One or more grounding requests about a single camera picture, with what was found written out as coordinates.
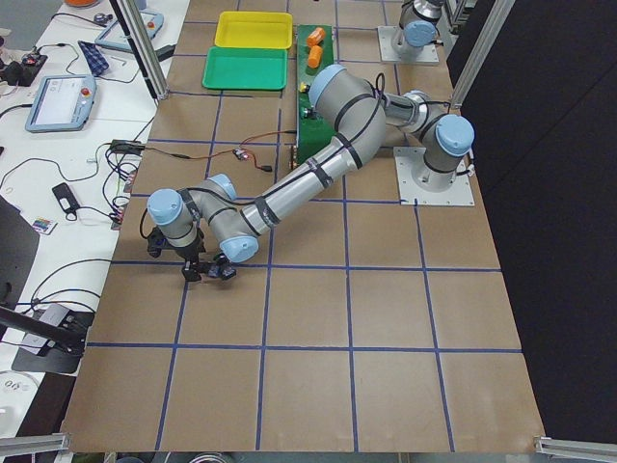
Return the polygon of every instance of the yellow tray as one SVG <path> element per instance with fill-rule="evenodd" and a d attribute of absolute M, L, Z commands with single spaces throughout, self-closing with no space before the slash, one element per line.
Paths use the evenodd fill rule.
<path fill-rule="evenodd" d="M 222 12 L 214 43 L 227 48 L 291 46 L 293 21 L 289 13 Z"/>

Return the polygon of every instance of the black backdrop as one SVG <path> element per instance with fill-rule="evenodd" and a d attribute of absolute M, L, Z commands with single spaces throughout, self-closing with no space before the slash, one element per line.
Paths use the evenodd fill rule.
<path fill-rule="evenodd" d="M 448 57 L 456 83 L 494 0 Z M 617 2 L 518 0 L 463 104 L 545 425 L 617 444 Z"/>

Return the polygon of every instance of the green tray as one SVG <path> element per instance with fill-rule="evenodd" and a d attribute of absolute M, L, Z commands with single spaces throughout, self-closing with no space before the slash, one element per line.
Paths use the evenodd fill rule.
<path fill-rule="evenodd" d="M 281 90 L 287 84 L 287 50 L 213 46 L 202 84 L 214 90 Z"/>

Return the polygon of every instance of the white table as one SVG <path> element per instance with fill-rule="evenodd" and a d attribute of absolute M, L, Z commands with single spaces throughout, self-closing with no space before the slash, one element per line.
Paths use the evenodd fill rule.
<path fill-rule="evenodd" d="M 165 16 L 165 22 L 152 44 L 158 49 L 167 44 L 175 44 L 182 27 L 189 0 L 148 0 L 148 8 Z M 97 13 L 112 13 L 108 0 L 85 10 L 63 5 L 59 13 L 78 14 L 92 19 Z M 74 73 L 90 73 L 77 41 L 90 41 L 101 32 L 102 28 L 89 25 L 85 21 L 68 16 L 57 16 L 44 31 L 37 45 L 70 43 L 79 52 L 80 58 L 70 67 Z M 45 47 L 42 51 L 48 60 L 31 87 L 19 88 L 10 95 L 0 98 L 0 111 L 18 104 L 32 103 L 41 79 L 45 75 L 67 74 L 67 64 L 75 57 L 75 52 L 68 46 Z M 129 53 L 103 50 L 110 64 L 110 71 L 104 77 L 130 80 L 138 72 L 134 57 Z M 162 63 L 167 74 L 171 60 Z M 6 114 L 0 124 L 0 146 L 5 147 L 0 156 L 0 177 L 20 162 L 30 157 L 52 159 L 62 166 L 68 178 L 86 177 L 95 170 L 94 152 L 96 148 L 111 142 L 112 139 L 132 140 L 154 116 L 156 106 L 149 95 L 141 73 L 130 84 L 97 80 L 97 93 L 93 111 L 85 127 L 77 132 L 29 133 L 24 129 L 28 109 L 18 109 Z M 149 127 L 140 136 L 141 141 L 148 138 Z M 77 200 L 82 205 L 89 205 L 103 211 L 109 206 L 102 197 L 101 185 L 110 172 L 103 152 L 98 152 L 100 169 L 98 175 L 84 181 L 70 183 Z M 32 161 L 9 175 L 0 188 L 9 203 L 21 211 L 25 220 L 32 223 L 37 217 L 54 220 L 58 226 L 50 235 L 40 236 L 40 245 L 35 262 L 21 294 L 20 302 L 27 303 L 37 285 L 58 267 L 80 259 L 110 259 L 118 232 L 111 230 L 111 221 L 93 211 L 78 212 L 77 222 L 68 222 L 59 208 L 51 188 L 64 181 L 54 165 Z M 117 176 L 109 182 L 108 197 L 113 197 Z M 67 287 L 84 288 L 100 294 L 108 269 L 107 262 L 90 262 L 68 267 L 50 280 L 40 295 Z M 71 300 L 83 302 L 96 308 L 97 299 L 85 293 L 68 293 Z M 79 306 L 73 310 L 83 311 Z M 4 340 L 20 343 L 23 334 L 9 329 Z M 5 343 L 0 344 L 0 370 L 11 369 L 17 348 Z M 41 381 L 42 373 L 33 373 L 32 377 Z M 10 422 L 0 421 L 0 437 L 13 437 L 23 420 L 34 394 L 23 394 L 20 403 L 12 403 L 13 411 L 18 413 Z M 0 403 L 0 414 L 5 404 Z"/>

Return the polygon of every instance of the orange cylinder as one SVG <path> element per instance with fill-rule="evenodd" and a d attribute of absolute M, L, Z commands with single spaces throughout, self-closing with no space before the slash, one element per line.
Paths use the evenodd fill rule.
<path fill-rule="evenodd" d="M 307 65 L 309 68 L 319 68 L 319 63 L 321 63 L 321 55 L 324 54 L 324 49 L 319 46 L 312 46 L 310 48 L 310 53 L 308 54 Z"/>
<path fill-rule="evenodd" d="M 316 46 L 321 43 L 326 37 L 326 31 L 323 27 L 315 27 L 315 30 L 308 34 L 307 45 Z"/>

